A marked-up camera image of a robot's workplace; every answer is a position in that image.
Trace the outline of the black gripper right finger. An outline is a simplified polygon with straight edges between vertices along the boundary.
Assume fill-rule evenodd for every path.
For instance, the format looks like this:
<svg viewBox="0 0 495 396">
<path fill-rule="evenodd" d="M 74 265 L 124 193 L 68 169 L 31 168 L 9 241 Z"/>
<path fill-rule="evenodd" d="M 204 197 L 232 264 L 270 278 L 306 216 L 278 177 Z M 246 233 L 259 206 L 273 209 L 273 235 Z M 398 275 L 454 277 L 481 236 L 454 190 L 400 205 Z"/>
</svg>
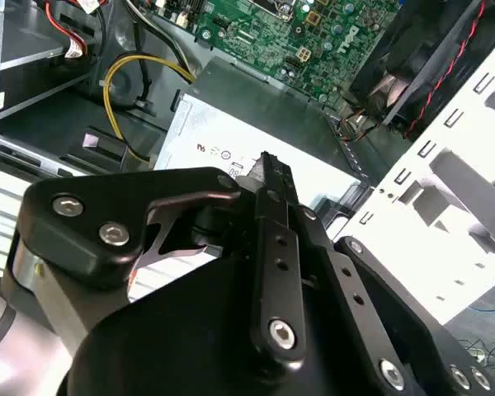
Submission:
<svg viewBox="0 0 495 396">
<path fill-rule="evenodd" d="M 307 288 L 308 355 L 291 395 L 495 395 L 488 372 L 359 240 L 292 211 Z"/>
</svg>

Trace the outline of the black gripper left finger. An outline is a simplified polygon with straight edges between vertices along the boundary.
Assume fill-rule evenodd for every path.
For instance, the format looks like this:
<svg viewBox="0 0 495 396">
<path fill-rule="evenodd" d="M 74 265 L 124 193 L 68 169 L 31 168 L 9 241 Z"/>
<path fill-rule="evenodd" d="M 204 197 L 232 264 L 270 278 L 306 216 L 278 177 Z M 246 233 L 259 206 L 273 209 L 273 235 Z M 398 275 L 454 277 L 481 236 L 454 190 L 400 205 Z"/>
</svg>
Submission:
<svg viewBox="0 0 495 396">
<path fill-rule="evenodd" d="M 14 275 L 76 353 L 105 318 L 211 262 L 252 269 L 249 337 L 261 365 L 306 355 L 290 168 L 214 167 L 41 181 L 22 201 Z"/>
</svg>

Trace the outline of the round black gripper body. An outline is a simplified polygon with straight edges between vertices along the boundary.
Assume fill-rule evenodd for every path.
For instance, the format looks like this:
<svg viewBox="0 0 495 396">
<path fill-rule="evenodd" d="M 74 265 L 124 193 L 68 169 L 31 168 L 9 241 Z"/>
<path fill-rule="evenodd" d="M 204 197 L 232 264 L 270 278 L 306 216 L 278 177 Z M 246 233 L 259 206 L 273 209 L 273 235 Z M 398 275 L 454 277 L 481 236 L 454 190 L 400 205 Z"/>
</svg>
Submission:
<svg viewBox="0 0 495 396">
<path fill-rule="evenodd" d="M 219 260 L 113 313 L 87 336 L 70 395 L 375 395 L 340 317 L 302 283 L 307 353 L 288 375 L 265 371 L 249 337 L 252 269 Z"/>
</svg>

